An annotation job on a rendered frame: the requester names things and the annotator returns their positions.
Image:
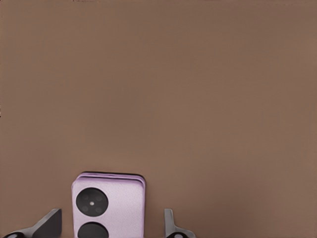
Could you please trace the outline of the lilac flip phone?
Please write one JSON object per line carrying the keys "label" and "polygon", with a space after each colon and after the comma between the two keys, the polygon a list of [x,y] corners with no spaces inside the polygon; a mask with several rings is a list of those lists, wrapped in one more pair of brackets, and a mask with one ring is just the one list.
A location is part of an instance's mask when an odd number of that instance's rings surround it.
{"label": "lilac flip phone", "polygon": [[83,172],[72,184],[75,238],[143,238],[146,183],[138,174]]}

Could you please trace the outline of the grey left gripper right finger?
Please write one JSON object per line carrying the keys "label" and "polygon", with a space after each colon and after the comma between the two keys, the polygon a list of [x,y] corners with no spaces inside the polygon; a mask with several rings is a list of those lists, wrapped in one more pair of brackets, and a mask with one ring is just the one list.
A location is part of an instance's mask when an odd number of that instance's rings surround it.
{"label": "grey left gripper right finger", "polygon": [[195,234],[187,229],[176,226],[173,210],[164,209],[164,238],[195,238]]}

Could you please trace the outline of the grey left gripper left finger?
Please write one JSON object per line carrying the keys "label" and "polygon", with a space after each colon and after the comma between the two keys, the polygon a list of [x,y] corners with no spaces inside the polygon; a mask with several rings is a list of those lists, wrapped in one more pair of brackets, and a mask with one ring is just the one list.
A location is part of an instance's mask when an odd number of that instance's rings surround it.
{"label": "grey left gripper left finger", "polygon": [[62,210],[55,208],[49,211],[35,225],[10,232],[2,238],[61,238]]}

